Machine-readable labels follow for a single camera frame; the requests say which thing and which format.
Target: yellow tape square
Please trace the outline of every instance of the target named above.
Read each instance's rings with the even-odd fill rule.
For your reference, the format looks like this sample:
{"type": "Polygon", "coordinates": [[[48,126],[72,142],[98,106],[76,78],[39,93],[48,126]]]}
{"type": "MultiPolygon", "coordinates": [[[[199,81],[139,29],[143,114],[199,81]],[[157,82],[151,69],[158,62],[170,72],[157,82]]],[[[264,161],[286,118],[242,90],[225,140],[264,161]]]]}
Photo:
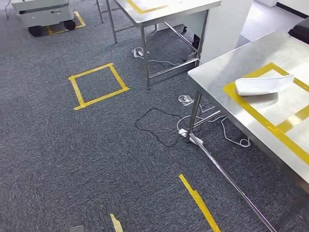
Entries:
{"type": "Polygon", "coordinates": [[[129,90],[130,88],[127,87],[121,80],[121,78],[117,73],[117,71],[114,68],[113,65],[114,65],[113,63],[109,63],[109,64],[99,66],[99,67],[97,67],[97,68],[95,68],[95,69],[91,69],[91,70],[88,70],[88,71],[86,71],[86,72],[70,76],[69,78],[69,80],[71,81],[72,85],[73,86],[74,91],[76,94],[77,99],[79,102],[79,106],[75,107],[74,109],[75,110],[80,110],[80,109],[82,109],[82,108],[85,108],[86,106],[88,106],[88,105],[92,105],[92,104],[94,104],[94,103],[96,103],[96,102],[99,102],[99,101],[102,101],[102,100],[105,100],[105,99],[107,99],[107,98],[113,97],[113,96],[115,96],[115,95],[118,95],[118,94],[123,93],[123,92],[129,90]],[[110,71],[115,76],[115,78],[116,78],[116,80],[119,83],[119,85],[121,88],[119,89],[119,90],[112,92],[112,93],[109,93],[109,94],[101,96],[101,97],[99,97],[99,98],[96,98],[96,99],[93,99],[93,100],[84,102],[84,99],[81,96],[81,91],[79,90],[79,88],[78,88],[78,84],[76,83],[75,79],[78,78],[78,77],[81,77],[81,76],[84,76],[84,75],[87,75],[87,74],[93,73],[93,72],[96,72],[96,71],[102,70],[102,69],[106,69],[106,68],[109,68],[110,71]]]}
{"type": "Polygon", "coordinates": [[[133,0],[127,0],[127,2],[139,14],[145,14],[145,13],[149,13],[149,12],[152,12],[152,11],[157,11],[157,10],[164,9],[164,8],[168,6],[168,5],[164,5],[164,6],[155,7],[155,8],[151,8],[151,9],[142,10],[141,8],[139,8],[139,6],[135,4],[133,2],[133,0]]]}
{"type": "MultiPolygon", "coordinates": [[[[265,65],[264,67],[262,67],[260,69],[253,71],[252,73],[249,73],[246,76],[246,78],[255,78],[255,77],[259,77],[263,74],[265,74],[267,72],[269,72],[271,70],[274,70],[276,72],[278,72],[281,75],[289,75],[289,73],[274,64],[274,63],[269,63],[268,65],[265,65]]],[[[294,78],[294,83],[307,91],[309,92],[309,86],[306,85],[305,83],[303,83],[297,78],[294,78]]],[[[300,123],[307,117],[309,117],[309,105],[297,112],[295,115],[292,115],[289,118],[286,119],[285,121],[277,125],[274,126],[263,115],[260,114],[259,112],[256,111],[253,107],[252,107],[250,104],[249,104],[247,101],[246,101],[244,98],[239,96],[236,90],[235,83],[230,83],[227,84],[223,88],[223,91],[228,94],[230,98],[234,100],[246,112],[249,113],[251,116],[254,117],[255,120],[258,122],[261,123],[271,133],[272,133],[274,136],[277,137],[282,143],[285,144],[304,162],[305,162],[307,165],[309,165],[309,155],[304,151],[302,148],[299,147],[298,145],[295,144],[288,136],[286,136],[285,133],[289,131],[289,129],[292,128],[293,126],[295,126],[294,118],[298,118],[297,123],[300,123]]]]}
{"type": "MultiPolygon", "coordinates": [[[[75,15],[76,16],[76,18],[78,18],[78,21],[79,21],[79,25],[76,26],[75,29],[83,28],[83,27],[86,26],[85,22],[84,22],[84,20],[79,15],[78,12],[74,11],[74,14],[75,14],[75,15]]],[[[57,35],[57,34],[60,34],[60,33],[66,32],[66,31],[69,31],[69,30],[68,30],[68,29],[65,29],[65,30],[60,30],[60,31],[55,31],[55,32],[54,32],[54,31],[52,31],[52,30],[50,29],[50,26],[46,26],[46,28],[47,28],[47,31],[48,31],[48,35],[57,35]]]]}

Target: table top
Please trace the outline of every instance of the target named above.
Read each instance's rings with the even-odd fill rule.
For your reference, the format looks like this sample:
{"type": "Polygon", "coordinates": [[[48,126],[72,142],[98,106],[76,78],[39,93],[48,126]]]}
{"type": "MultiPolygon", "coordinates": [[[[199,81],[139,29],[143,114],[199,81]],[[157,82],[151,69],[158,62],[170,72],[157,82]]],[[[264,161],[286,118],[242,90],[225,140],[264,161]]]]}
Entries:
{"type": "Polygon", "coordinates": [[[136,27],[148,27],[209,10],[221,0],[115,0],[136,27]]]}
{"type": "Polygon", "coordinates": [[[263,151],[309,183],[309,45],[275,31],[188,75],[198,91],[263,151]],[[241,77],[288,73],[295,76],[294,82],[274,94],[240,97],[234,83],[241,77]]]}

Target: stainless steel table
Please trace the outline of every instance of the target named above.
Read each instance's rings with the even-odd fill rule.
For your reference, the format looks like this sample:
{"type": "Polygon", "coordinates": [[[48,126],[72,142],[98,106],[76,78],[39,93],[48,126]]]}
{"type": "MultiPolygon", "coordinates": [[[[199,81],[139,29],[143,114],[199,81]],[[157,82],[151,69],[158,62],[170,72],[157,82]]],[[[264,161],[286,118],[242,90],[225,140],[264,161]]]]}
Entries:
{"type": "MultiPolygon", "coordinates": [[[[109,12],[110,23],[112,25],[112,33],[114,35],[115,42],[117,43],[116,33],[119,31],[123,31],[126,29],[130,29],[132,27],[136,27],[141,29],[142,47],[144,52],[144,61],[145,69],[145,77],[147,82],[147,88],[150,89],[150,80],[159,75],[167,73],[172,70],[178,69],[191,63],[195,63],[195,66],[198,66],[199,59],[200,58],[201,50],[203,47],[205,29],[207,28],[207,19],[210,15],[210,10],[213,7],[217,7],[221,4],[221,0],[115,0],[115,2],[118,5],[119,9],[122,10],[129,19],[130,19],[133,26],[128,26],[121,29],[115,29],[114,20],[112,18],[112,11],[117,10],[118,8],[112,9],[109,4],[109,0],[106,0],[107,11],[109,12]],[[183,37],[178,31],[173,29],[172,26],[169,25],[166,21],[176,19],[182,16],[191,15],[197,12],[206,11],[206,17],[202,29],[202,35],[200,41],[200,46],[198,49],[193,47],[191,42],[188,41],[186,38],[183,37]],[[161,72],[155,73],[153,75],[149,74],[148,68],[148,58],[145,51],[147,49],[147,43],[145,38],[145,28],[152,25],[156,25],[158,23],[165,23],[167,26],[170,28],[172,31],[187,43],[188,46],[191,47],[193,50],[197,52],[197,57],[186,61],[185,63],[176,65],[173,68],[164,70],[161,72]]],[[[99,12],[101,11],[99,2],[97,1],[98,8],[99,12]]]]}
{"type": "Polygon", "coordinates": [[[197,93],[187,141],[190,136],[194,139],[269,230],[276,231],[199,143],[192,132],[194,127],[222,111],[309,193],[309,45],[276,31],[194,68],[188,75],[197,93]],[[235,90],[234,81],[241,77],[288,73],[295,74],[294,83],[276,94],[240,97],[235,90]],[[194,123],[202,94],[220,111],[194,123]]]}

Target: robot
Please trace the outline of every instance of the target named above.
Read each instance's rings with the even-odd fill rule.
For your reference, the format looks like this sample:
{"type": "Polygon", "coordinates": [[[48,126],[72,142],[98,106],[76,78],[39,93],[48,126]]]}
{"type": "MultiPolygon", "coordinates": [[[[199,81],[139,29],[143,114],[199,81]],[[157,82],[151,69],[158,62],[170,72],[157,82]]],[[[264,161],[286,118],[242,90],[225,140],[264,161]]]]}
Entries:
{"type": "Polygon", "coordinates": [[[40,26],[63,22],[68,30],[75,28],[69,0],[12,0],[11,4],[22,23],[35,37],[42,34],[40,26]]]}

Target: yellow tape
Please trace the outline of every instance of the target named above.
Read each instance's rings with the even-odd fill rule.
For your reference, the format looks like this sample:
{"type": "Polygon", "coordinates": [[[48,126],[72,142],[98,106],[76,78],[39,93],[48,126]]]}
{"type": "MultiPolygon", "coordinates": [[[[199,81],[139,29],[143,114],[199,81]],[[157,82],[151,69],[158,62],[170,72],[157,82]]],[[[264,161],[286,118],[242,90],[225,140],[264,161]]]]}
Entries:
{"type": "Polygon", "coordinates": [[[80,110],[82,108],[85,108],[87,106],[89,105],[92,105],[99,101],[102,101],[102,100],[105,100],[107,98],[110,98],[110,97],[113,97],[120,93],[123,93],[123,92],[126,92],[127,90],[129,90],[130,88],[127,87],[122,80],[121,78],[117,73],[117,71],[114,68],[113,63],[109,63],[109,64],[106,64],[106,65],[102,65],[102,66],[99,66],[97,68],[94,68],[94,69],[91,69],[91,70],[88,70],[86,72],[83,72],[83,73],[78,73],[76,75],[73,75],[73,76],[70,76],[69,78],[69,80],[71,81],[72,85],[73,86],[74,91],[76,94],[77,99],[79,102],[79,106],[75,107],[75,110],[80,110]],[[102,69],[106,69],[106,68],[110,68],[110,70],[112,71],[112,73],[116,78],[116,80],[119,83],[119,85],[121,85],[121,89],[112,92],[112,93],[109,93],[109,94],[106,94],[104,96],[101,96],[99,98],[96,98],[93,100],[90,100],[90,101],[87,101],[87,102],[84,102],[83,97],[81,94],[81,91],[79,90],[78,84],[76,83],[75,79],[78,77],[81,77],[81,76],[84,76],[87,74],[90,74],[90,73],[93,73],[93,72],[96,72],[99,70],[102,70],[102,69]]]}
{"type": "Polygon", "coordinates": [[[133,0],[127,0],[127,1],[132,8],[133,8],[134,10],[136,10],[139,14],[145,14],[145,13],[149,13],[149,12],[152,12],[152,11],[157,11],[157,10],[163,9],[163,8],[165,8],[165,7],[168,6],[168,5],[160,6],[160,7],[156,7],[156,8],[152,8],[152,9],[148,9],[148,10],[143,11],[143,10],[140,9],[139,7],[138,7],[136,4],[135,4],[133,0]]]}
{"type": "Polygon", "coordinates": [[[206,220],[210,225],[213,232],[221,232],[219,226],[213,218],[210,212],[207,208],[202,198],[196,190],[193,190],[190,184],[182,175],[179,175],[180,180],[187,188],[187,190],[191,194],[191,196],[194,199],[197,205],[202,211],[206,220]]]}
{"type": "Polygon", "coordinates": [[[69,78],[69,79],[71,81],[72,85],[73,86],[73,89],[75,92],[76,97],[79,102],[79,105],[84,105],[85,103],[84,102],[84,99],[81,94],[81,91],[79,91],[79,88],[78,84],[76,83],[75,79],[75,78],[71,78],[71,79],[69,78]]]}
{"type": "Polygon", "coordinates": [[[99,67],[97,67],[97,68],[95,68],[95,69],[90,69],[90,70],[85,71],[85,72],[83,72],[83,73],[81,72],[81,73],[78,73],[78,74],[76,74],[76,75],[70,76],[69,79],[69,80],[75,79],[75,78],[78,78],[78,77],[84,76],[84,75],[87,75],[87,74],[93,73],[93,72],[96,72],[96,71],[99,71],[99,70],[101,70],[101,69],[105,69],[105,68],[107,68],[107,67],[110,67],[112,65],[113,65],[113,63],[105,64],[105,65],[102,65],[102,66],[99,66],[99,67]]]}
{"type": "Polygon", "coordinates": [[[50,29],[50,26],[46,26],[46,28],[47,28],[47,31],[48,31],[48,35],[52,35],[52,34],[53,34],[53,32],[51,31],[51,29],[50,29]]]}
{"type": "Polygon", "coordinates": [[[307,119],[307,117],[309,117],[309,105],[295,113],[295,115],[290,116],[283,122],[281,122],[277,127],[283,133],[286,133],[289,130],[307,119]]]}
{"type": "MultiPolygon", "coordinates": [[[[78,28],[83,28],[84,26],[86,26],[85,22],[84,22],[84,20],[79,15],[78,12],[77,11],[74,11],[74,14],[78,19],[78,21],[80,22],[81,25],[78,25],[75,26],[75,29],[78,29],[78,28]]],[[[63,33],[63,32],[66,32],[66,31],[69,31],[68,29],[66,30],[60,30],[60,31],[55,31],[53,32],[50,26],[46,26],[46,28],[48,31],[48,35],[57,35],[57,34],[60,34],[60,33],[63,33]]]]}
{"type": "MultiPolygon", "coordinates": [[[[281,75],[289,75],[289,73],[275,65],[273,63],[270,63],[268,65],[265,65],[264,67],[262,67],[259,70],[255,70],[254,72],[252,72],[249,75],[246,75],[245,77],[248,77],[248,78],[252,78],[252,77],[259,77],[262,76],[265,73],[267,73],[270,70],[275,70],[281,75]]],[[[309,90],[309,87],[301,81],[299,81],[296,78],[294,79],[294,83],[302,88],[304,90],[309,90]]],[[[258,111],[256,111],[255,109],[254,109],[253,107],[252,107],[251,105],[249,105],[249,103],[247,103],[246,101],[244,100],[244,98],[242,98],[240,96],[239,96],[235,88],[235,83],[230,83],[228,85],[225,85],[223,88],[223,91],[225,92],[226,94],[228,94],[229,97],[231,97],[231,99],[234,100],[235,102],[237,102],[237,104],[239,104],[240,106],[241,106],[242,108],[243,108],[244,110],[246,110],[246,112],[251,114],[252,117],[254,117],[255,119],[256,119],[258,122],[261,123],[262,125],[263,125],[264,127],[265,127],[266,129],[268,129],[268,131],[270,131],[271,133],[272,133],[274,136],[277,137],[277,139],[279,139],[280,141],[281,141],[282,143],[283,143],[284,145],[287,146],[288,148],[289,148],[290,150],[292,150],[292,152],[294,152],[295,154],[296,154],[297,156],[298,156],[300,159],[301,159],[302,161],[305,162],[307,165],[309,165],[309,155],[304,151],[303,149],[301,149],[301,147],[299,147],[298,145],[295,144],[295,142],[293,142],[292,140],[291,140],[290,138],[287,137],[286,135],[284,134],[283,131],[281,131],[279,126],[274,126],[272,123],[271,123],[270,121],[267,120],[266,118],[265,118],[264,116],[262,116],[262,114],[259,113],[258,111]]],[[[307,116],[308,114],[308,109],[307,107],[305,107],[303,109],[303,111],[301,111],[301,113],[299,113],[299,117],[300,119],[301,118],[304,118],[304,116],[307,116]]],[[[287,130],[288,128],[285,125],[281,125],[280,127],[287,130]]]]}
{"type": "Polygon", "coordinates": [[[115,232],[123,232],[121,224],[120,221],[117,220],[114,214],[109,214],[112,219],[112,224],[114,225],[115,232]]]}

